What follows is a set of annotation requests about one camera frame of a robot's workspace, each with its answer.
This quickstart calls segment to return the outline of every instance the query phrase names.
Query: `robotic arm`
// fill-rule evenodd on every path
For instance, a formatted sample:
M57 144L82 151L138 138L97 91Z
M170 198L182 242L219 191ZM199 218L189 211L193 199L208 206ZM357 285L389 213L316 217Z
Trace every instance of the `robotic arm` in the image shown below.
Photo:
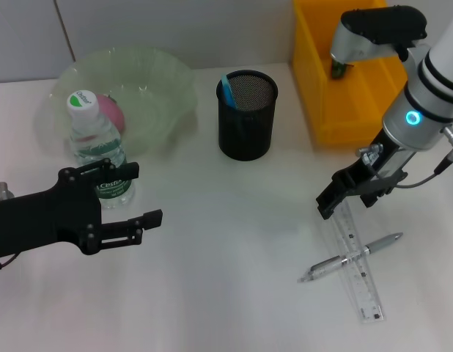
M367 207L394 188L413 188L453 163L453 150L432 176L410 186L404 165L417 152L431 149L443 135L453 147L453 21L433 48L417 46L427 36L425 17L412 7L354 10L341 17L331 49L341 65L398 55L408 82L383 116L383 129L372 144L358 150L353 165L339 170L317 198L328 219L345 197L359 195Z
M14 198L6 183L0 183L0 258L56 242L75 244L83 254L102 249L141 244L142 233L161 226L163 213L155 210L143 216L113 224L102 224L101 205L95 186L132 180L139 165L116 168L110 159L62 169L51 189Z

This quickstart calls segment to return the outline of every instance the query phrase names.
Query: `pink ball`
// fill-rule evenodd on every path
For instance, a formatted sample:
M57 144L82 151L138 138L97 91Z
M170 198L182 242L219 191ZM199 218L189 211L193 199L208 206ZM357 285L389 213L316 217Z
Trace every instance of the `pink ball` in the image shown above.
M117 130L122 133L125 129L125 118L121 108L105 95L97 95L97 103L100 111L105 114L109 120L116 126Z

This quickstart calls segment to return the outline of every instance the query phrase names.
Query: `white table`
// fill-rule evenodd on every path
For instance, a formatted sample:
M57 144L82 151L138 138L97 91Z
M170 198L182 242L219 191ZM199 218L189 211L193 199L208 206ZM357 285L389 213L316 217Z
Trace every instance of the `white table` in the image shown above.
M360 210L363 242L405 233L369 258L387 320L361 325L340 275L296 283L335 254L314 199L355 158L313 150L286 64L250 67L279 87L270 151L227 158L215 88L235 68L196 71L197 119L137 158L135 199L104 212L108 222L161 208L141 246L87 257L58 243L0 271L0 351L453 351L453 166ZM73 164L43 108L53 84L0 84L0 181L17 196ZM448 150L417 155L407 182Z

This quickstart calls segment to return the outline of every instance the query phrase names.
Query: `plastic water bottle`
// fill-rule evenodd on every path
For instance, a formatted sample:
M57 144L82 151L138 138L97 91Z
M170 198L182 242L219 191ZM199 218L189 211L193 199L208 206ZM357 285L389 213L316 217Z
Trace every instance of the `plastic water bottle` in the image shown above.
M100 111L96 95L89 90L74 92L67 99L72 117L70 143L79 165L110 158L119 167L125 164L121 136L108 117ZM96 187L103 208L116 208L129 202L134 193L132 181L114 181Z

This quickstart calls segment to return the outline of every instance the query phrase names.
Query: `black mesh pencil holder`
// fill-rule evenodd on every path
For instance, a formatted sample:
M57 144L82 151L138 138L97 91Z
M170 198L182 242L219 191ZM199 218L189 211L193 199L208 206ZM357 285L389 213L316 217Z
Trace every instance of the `black mesh pencil holder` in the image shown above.
M227 103L221 81L217 86L218 145L230 158L258 159L269 150L277 85L264 73L241 70L226 76L235 107Z

